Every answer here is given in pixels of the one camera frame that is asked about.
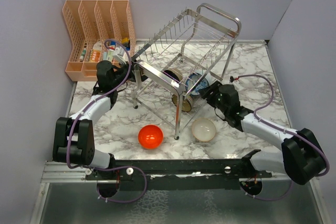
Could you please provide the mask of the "beige speckled bowl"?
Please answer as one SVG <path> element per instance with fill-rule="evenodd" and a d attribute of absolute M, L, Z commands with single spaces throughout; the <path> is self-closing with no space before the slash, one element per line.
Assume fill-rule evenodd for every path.
<path fill-rule="evenodd" d="M 200 142 L 209 142 L 216 135 L 215 124 L 206 118 L 199 118 L 192 124 L 192 134 Z"/>

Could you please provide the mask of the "dark patterned cream-inside bowl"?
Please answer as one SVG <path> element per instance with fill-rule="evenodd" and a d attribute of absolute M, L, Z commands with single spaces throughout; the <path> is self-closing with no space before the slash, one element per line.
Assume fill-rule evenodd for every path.
<path fill-rule="evenodd" d="M 177 105 L 177 96 L 172 95 L 172 102 L 174 105 Z M 194 100 L 193 98 L 189 95 L 187 96 L 183 102 L 182 102 L 182 111 L 183 112 L 190 112 L 193 108 L 194 105 Z"/>

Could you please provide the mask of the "black bowl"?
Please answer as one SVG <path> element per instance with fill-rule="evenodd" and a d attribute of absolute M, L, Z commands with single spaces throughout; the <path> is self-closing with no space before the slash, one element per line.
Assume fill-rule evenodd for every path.
<path fill-rule="evenodd" d="M 181 83 L 184 79 L 182 72 L 176 68 L 168 68 L 164 70 L 163 73 L 175 80 L 177 83 Z"/>

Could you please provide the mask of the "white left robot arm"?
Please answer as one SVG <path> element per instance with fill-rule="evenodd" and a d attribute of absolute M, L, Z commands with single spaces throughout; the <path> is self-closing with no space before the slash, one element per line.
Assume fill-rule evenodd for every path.
<path fill-rule="evenodd" d="M 97 64 L 97 82 L 89 102 L 72 116 L 56 121 L 53 161 L 66 163 L 70 169 L 97 168 L 104 179 L 115 175 L 114 156 L 95 148 L 93 127 L 115 105 L 118 88 L 134 77 L 131 70 L 130 63 L 117 67 L 103 60 Z"/>

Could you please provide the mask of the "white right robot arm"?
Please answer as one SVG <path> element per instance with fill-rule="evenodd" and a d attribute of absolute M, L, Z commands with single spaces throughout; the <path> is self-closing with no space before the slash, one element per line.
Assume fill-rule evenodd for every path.
<path fill-rule="evenodd" d="M 211 107 L 223 113 L 228 125 L 279 149 L 278 153 L 255 151 L 245 155 L 241 171 L 246 177 L 265 170 L 286 174 L 296 184 L 304 185 L 328 172 L 330 165 L 311 130 L 289 129 L 258 117 L 253 110 L 241 105 L 238 91 L 231 84 L 216 81 L 199 93 Z"/>

